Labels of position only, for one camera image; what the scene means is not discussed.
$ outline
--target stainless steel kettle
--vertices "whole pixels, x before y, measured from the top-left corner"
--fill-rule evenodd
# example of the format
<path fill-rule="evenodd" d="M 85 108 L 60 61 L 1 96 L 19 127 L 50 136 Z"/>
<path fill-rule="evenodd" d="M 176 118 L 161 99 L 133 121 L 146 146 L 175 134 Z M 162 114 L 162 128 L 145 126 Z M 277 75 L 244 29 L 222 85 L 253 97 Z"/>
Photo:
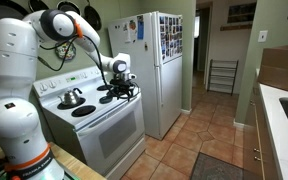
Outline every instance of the stainless steel kettle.
<path fill-rule="evenodd" d="M 64 105 L 75 105 L 80 101 L 80 97 L 75 93 L 77 90 L 80 94 L 82 91 L 79 88 L 74 88 L 73 90 L 68 90 L 64 93 L 64 98 L 62 99 L 61 96 L 58 96 L 61 99 L 61 103 Z"/>

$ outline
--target baseboard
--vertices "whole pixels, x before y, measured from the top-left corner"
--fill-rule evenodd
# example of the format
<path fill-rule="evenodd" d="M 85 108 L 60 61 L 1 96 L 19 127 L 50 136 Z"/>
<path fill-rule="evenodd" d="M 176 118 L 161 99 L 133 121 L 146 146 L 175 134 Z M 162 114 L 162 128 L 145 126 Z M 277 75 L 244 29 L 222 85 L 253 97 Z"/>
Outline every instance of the baseboard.
<path fill-rule="evenodd" d="M 183 114 L 187 114 L 187 115 L 191 114 L 191 111 L 192 111 L 192 109 L 190 109 L 190 110 L 181 109 L 181 112 Z"/>
<path fill-rule="evenodd" d="M 244 129 L 244 126 L 245 126 L 245 124 L 237 123 L 237 122 L 235 122 L 235 119 L 234 119 L 234 127 L 237 127 L 239 129 Z"/>

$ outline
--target pan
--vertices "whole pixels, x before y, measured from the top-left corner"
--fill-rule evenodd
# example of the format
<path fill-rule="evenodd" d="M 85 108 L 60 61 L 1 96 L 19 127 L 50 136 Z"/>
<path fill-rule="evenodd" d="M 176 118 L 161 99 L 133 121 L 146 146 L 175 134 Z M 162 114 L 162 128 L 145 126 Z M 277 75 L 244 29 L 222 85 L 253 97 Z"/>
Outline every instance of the pan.
<path fill-rule="evenodd" d="M 61 1 L 57 4 L 57 9 L 61 11 L 74 11 L 77 14 L 81 15 L 81 12 L 76 4 L 69 1 Z"/>
<path fill-rule="evenodd" d="M 87 0 L 88 6 L 84 8 L 84 19 L 92 26 L 95 31 L 99 31 L 102 28 L 101 18 L 97 11 L 91 6 L 90 1 Z"/>
<path fill-rule="evenodd" d="M 0 19 L 23 19 L 28 12 L 19 4 L 10 0 L 0 0 Z"/>
<path fill-rule="evenodd" d="M 49 9 L 47 5 L 41 0 L 29 0 L 28 7 L 32 12 Z"/>

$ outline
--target refrigerator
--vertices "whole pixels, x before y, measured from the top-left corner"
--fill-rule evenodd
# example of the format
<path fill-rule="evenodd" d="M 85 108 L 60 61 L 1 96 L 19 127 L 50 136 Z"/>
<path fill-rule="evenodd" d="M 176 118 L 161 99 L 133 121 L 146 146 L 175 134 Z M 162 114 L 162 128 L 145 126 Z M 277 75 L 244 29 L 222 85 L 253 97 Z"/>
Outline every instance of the refrigerator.
<path fill-rule="evenodd" d="M 108 24 L 113 56 L 127 53 L 141 88 L 145 134 L 162 140 L 181 113 L 182 16 L 149 12 Z"/>

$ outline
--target oven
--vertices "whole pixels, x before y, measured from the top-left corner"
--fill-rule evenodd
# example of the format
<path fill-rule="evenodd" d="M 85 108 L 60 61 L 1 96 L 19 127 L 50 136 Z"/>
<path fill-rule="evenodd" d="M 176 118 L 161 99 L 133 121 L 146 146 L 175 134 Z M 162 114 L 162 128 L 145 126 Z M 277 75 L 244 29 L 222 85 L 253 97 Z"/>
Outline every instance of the oven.
<path fill-rule="evenodd" d="M 97 67 L 42 79 L 33 84 L 55 143 L 107 179 L 119 179 L 145 150 L 141 93 L 101 100 L 108 90 Z M 61 107 L 63 94 L 78 89 L 74 106 Z"/>

